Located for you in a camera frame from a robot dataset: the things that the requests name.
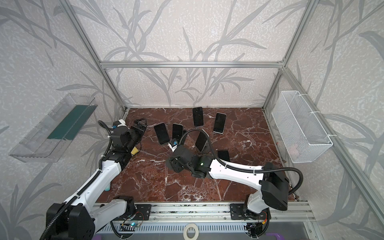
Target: white tape roll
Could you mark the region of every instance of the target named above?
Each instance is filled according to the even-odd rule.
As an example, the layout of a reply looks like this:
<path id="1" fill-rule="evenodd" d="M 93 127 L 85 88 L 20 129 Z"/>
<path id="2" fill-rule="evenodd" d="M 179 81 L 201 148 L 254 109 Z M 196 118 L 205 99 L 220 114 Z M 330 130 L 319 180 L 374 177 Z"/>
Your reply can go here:
<path id="1" fill-rule="evenodd" d="M 187 235 L 187 230 L 188 230 L 189 228 L 193 228 L 193 229 L 195 229 L 195 236 L 193 236 L 193 238 L 190 238 L 190 237 L 188 237 L 188 235 Z M 185 228 L 184 228 L 183 236 L 184 236 L 184 239 L 185 239 L 185 240 L 196 240 L 197 237 L 199 236 L 199 228 L 197 227 L 196 224 L 194 224 L 194 223 L 189 223 L 189 224 L 188 224 L 187 226 L 185 226 Z"/>

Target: purple handle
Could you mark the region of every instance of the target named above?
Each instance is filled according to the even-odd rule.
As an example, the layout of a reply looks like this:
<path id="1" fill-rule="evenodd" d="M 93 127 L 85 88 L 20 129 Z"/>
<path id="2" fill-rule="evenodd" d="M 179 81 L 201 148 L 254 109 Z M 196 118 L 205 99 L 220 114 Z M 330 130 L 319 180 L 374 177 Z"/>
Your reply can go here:
<path id="1" fill-rule="evenodd" d="M 277 240 L 285 240 L 285 238 L 279 233 L 266 233 L 266 236 L 275 236 Z"/>

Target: white metal basket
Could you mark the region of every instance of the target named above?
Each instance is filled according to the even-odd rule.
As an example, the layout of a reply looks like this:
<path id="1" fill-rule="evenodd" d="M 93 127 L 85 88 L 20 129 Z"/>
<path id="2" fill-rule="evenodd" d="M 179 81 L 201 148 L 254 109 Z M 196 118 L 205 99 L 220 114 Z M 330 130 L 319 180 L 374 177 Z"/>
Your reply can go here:
<path id="1" fill-rule="evenodd" d="M 272 116 L 294 163 L 313 162 L 333 145 L 298 91 L 282 91 Z"/>

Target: black smartphone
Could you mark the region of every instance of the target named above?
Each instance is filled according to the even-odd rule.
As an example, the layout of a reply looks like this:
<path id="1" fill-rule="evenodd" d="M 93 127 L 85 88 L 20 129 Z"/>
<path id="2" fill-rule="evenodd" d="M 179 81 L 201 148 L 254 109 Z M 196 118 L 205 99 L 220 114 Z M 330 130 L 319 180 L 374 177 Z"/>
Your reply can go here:
<path id="1" fill-rule="evenodd" d="M 202 152 L 204 150 L 204 147 L 207 145 L 207 137 L 204 133 L 200 132 L 199 136 L 196 139 L 195 146 L 197 149 Z"/>
<path id="2" fill-rule="evenodd" d="M 176 138 L 177 143 L 180 144 L 181 136 L 183 136 L 183 125 L 174 123 L 172 125 L 172 139 Z"/>
<path id="3" fill-rule="evenodd" d="M 204 119 L 203 119 L 203 108 L 192 108 L 192 114 L 193 114 L 193 125 L 195 127 L 203 126 L 204 125 Z"/>
<path id="4" fill-rule="evenodd" d="M 217 151 L 217 157 L 220 158 L 221 160 L 231 162 L 231 160 L 229 160 L 229 151 L 228 150 L 218 150 Z"/>
<path id="5" fill-rule="evenodd" d="M 226 114 L 216 113 L 214 132 L 223 134 L 223 132 L 224 132 L 224 125 L 225 125 L 225 119 L 226 118 L 227 118 Z"/>
<path id="6" fill-rule="evenodd" d="M 165 123 L 160 123 L 158 125 L 155 125 L 153 128 L 155 129 L 157 139 L 159 140 L 160 144 L 169 142 L 168 131 Z"/>

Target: yellow connector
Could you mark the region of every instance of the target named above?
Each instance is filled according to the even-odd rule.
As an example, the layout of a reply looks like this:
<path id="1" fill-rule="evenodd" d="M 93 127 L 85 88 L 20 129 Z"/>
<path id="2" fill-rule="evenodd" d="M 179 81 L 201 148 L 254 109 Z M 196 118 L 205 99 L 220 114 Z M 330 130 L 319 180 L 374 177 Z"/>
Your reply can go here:
<path id="1" fill-rule="evenodd" d="M 136 153 L 138 153 L 139 150 L 136 148 L 136 147 L 133 147 L 132 151 L 131 151 L 131 154 L 132 155 L 135 155 Z"/>

